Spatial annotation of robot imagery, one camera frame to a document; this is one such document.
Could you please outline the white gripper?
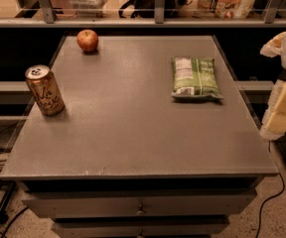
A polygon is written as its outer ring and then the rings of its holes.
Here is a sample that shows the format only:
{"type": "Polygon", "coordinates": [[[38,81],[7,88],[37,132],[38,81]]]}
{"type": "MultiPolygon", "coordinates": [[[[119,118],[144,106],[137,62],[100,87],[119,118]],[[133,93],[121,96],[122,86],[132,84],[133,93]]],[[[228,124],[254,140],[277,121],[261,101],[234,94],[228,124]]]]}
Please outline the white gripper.
{"type": "MultiPolygon", "coordinates": [[[[286,33],[282,32],[265,44],[260,53],[274,58],[281,55],[281,63],[286,68],[286,33]]],[[[286,133],[286,81],[277,80],[272,87],[268,108],[262,118],[260,135],[264,140],[275,141],[286,133]]]]}

